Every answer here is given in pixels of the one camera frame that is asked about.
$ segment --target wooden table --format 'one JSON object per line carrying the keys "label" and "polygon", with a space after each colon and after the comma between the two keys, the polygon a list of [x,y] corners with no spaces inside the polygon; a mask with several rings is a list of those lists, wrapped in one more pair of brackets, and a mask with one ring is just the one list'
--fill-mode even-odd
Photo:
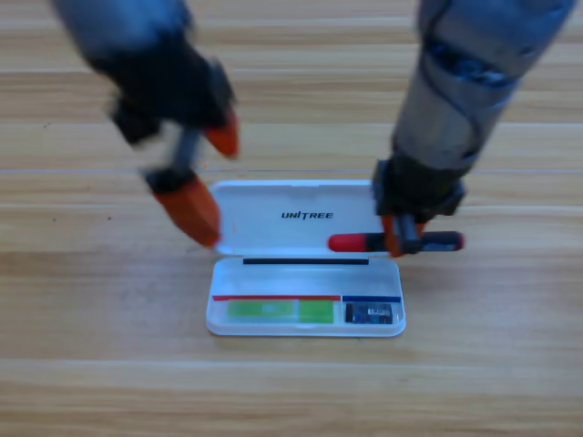
{"label": "wooden table", "polygon": [[[416,57],[415,2],[191,2],[243,152],[204,178],[363,178]],[[215,259],[147,194],[107,84],[41,0],[0,0],[0,435],[583,435],[583,7],[528,77],[454,218],[399,260],[390,340],[231,339]]]}

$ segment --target open case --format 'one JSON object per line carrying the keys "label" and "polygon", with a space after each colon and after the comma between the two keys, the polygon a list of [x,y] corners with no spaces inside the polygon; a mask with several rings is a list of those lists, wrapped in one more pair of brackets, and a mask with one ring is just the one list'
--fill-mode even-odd
{"label": "open case", "polygon": [[382,232],[368,180],[220,182],[224,256],[207,327],[230,336],[392,337],[405,327],[388,254],[337,253],[332,234]]}

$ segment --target green label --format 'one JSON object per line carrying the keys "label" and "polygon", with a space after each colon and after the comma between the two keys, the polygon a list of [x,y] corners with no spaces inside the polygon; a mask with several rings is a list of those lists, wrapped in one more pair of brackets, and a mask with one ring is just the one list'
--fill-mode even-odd
{"label": "green label", "polygon": [[231,300],[231,317],[287,317],[293,315],[293,300]]}
{"label": "green label", "polygon": [[334,323],[334,302],[331,300],[300,300],[301,323]]}

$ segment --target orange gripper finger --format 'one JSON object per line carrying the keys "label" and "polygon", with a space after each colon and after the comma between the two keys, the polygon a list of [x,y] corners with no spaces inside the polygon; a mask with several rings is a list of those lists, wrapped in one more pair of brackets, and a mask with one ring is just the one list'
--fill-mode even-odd
{"label": "orange gripper finger", "polygon": [[223,156],[235,159],[239,155],[239,120],[233,109],[227,115],[227,125],[211,128],[205,137]]}
{"label": "orange gripper finger", "polygon": [[212,248],[220,240],[219,206],[198,178],[176,191],[153,196],[176,227],[201,246]]}
{"label": "orange gripper finger", "polygon": [[382,216],[381,222],[384,229],[384,244],[393,258],[402,257],[401,248],[399,247],[399,238],[394,233],[393,216]]}

